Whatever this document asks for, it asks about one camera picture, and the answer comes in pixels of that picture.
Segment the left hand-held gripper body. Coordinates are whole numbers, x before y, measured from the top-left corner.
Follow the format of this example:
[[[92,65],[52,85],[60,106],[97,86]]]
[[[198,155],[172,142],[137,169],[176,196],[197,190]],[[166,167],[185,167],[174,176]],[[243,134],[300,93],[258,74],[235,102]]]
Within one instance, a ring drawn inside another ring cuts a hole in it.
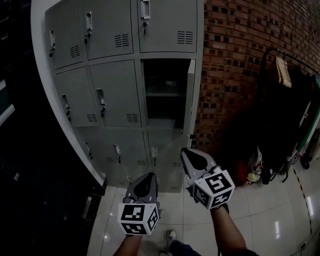
[[[117,222],[126,236],[149,236],[161,217],[157,177],[142,175],[127,188],[118,205]]]

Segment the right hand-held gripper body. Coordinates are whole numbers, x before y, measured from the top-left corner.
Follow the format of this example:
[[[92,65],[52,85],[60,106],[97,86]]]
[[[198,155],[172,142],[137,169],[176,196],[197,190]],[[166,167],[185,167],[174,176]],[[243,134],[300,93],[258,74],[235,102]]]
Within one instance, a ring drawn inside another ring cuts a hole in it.
[[[196,203],[210,210],[230,200],[235,184],[209,154],[185,147],[180,157],[189,184],[187,191]]]

